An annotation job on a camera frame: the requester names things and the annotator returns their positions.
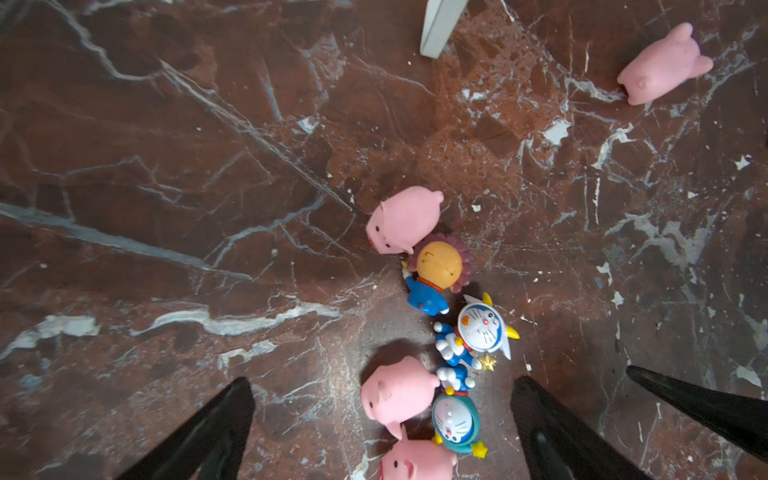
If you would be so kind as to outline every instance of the white furniture leg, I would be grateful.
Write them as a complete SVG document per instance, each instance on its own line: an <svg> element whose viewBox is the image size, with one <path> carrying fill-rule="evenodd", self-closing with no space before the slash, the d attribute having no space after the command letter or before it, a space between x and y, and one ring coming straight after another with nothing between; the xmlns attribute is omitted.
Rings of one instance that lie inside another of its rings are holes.
<svg viewBox="0 0 768 480"><path fill-rule="evenodd" d="M468 0L429 0L424 15L422 46L419 52L425 57L437 58L448 43L453 29L462 16Z"/></svg>

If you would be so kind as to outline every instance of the black pointed object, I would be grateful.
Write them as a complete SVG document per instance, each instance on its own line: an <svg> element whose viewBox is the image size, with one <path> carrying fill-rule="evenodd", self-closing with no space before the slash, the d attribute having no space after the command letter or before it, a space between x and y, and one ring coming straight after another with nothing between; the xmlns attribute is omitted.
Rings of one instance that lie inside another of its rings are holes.
<svg viewBox="0 0 768 480"><path fill-rule="evenodd" d="M256 403L244 377L232 381L118 480L236 480Z"/></svg>
<svg viewBox="0 0 768 480"><path fill-rule="evenodd" d="M768 463L768 402L717 392L628 366L627 376L729 442Z"/></svg>
<svg viewBox="0 0 768 480"><path fill-rule="evenodd" d="M511 400L531 480L650 480L529 376Z"/></svg>

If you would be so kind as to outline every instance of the pig toy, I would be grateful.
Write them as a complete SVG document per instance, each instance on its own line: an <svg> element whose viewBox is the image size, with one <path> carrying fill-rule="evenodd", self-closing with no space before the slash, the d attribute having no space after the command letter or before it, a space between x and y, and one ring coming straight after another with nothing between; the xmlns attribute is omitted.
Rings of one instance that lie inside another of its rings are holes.
<svg viewBox="0 0 768 480"><path fill-rule="evenodd" d="M382 457L379 480L451 480L456 454L429 440L402 438Z"/></svg>
<svg viewBox="0 0 768 480"><path fill-rule="evenodd" d="M373 211L366 226L368 240L381 254L413 253L413 246L437 225L442 200L442 192L406 188Z"/></svg>
<svg viewBox="0 0 768 480"><path fill-rule="evenodd" d="M436 375L412 356L394 365L382 365L362 384L362 409L400 439L400 424L427 410L440 386Z"/></svg>
<svg viewBox="0 0 768 480"><path fill-rule="evenodd" d="M693 31L690 23L679 24L621 71L616 81L627 89L630 105L655 100L688 78L712 69L712 59L701 55L699 45L690 37Z"/></svg>

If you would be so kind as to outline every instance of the pink pig toy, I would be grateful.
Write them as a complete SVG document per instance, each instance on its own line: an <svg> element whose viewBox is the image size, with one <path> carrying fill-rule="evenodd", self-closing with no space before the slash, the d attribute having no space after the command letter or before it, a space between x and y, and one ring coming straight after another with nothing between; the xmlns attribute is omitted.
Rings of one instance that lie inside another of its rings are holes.
<svg viewBox="0 0 768 480"><path fill-rule="evenodd" d="M382 457L379 480L451 480L456 454L431 440L402 439Z"/></svg>
<svg viewBox="0 0 768 480"><path fill-rule="evenodd" d="M373 248L381 254L413 253L413 246L437 225L442 199L442 192L408 187L384 200L366 226Z"/></svg>
<svg viewBox="0 0 768 480"><path fill-rule="evenodd" d="M701 55L699 45L690 37L693 31L690 23L679 24L621 71L616 81L627 89L630 105L655 100L688 78L712 69L712 59Z"/></svg>
<svg viewBox="0 0 768 480"><path fill-rule="evenodd" d="M400 424L427 410L440 386L436 375L427 372L412 356L394 365L382 365L362 384L362 409L371 420L383 424L400 439Z"/></svg>

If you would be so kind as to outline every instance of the pig head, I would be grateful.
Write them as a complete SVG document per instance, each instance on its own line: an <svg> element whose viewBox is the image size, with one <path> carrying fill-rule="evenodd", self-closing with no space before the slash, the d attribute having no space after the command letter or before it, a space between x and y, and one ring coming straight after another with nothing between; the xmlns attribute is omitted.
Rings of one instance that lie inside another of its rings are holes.
<svg viewBox="0 0 768 480"><path fill-rule="evenodd" d="M630 105L655 100L688 78L707 73L712 59L700 54L699 45L690 35L694 27L681 23L659 41L646 47L619 74L618 83L625 86Z"/></svg>
<svg viewBox="0 0 768 480"><path fill-rule="evenodd" d="M379 480L451 480L456 454L429 440L402 439L395 443L379 465Z"/></svg>
<svg viewBox="0 0 768 480"><path fill-rule="evenodd" d="M400 439L400 424L427 410L440 386L436 375L407 356L393 365L383 365L362 384L360 401L366 416L383 424Z"/></svg>
<svg viewBox="0 0 768 480"><path fill-rule="evenodd" d="M373 211L366 225L368 240L381 254L413 253L413 246L437 225L442 201L442 192L406 188Z"/></svg>

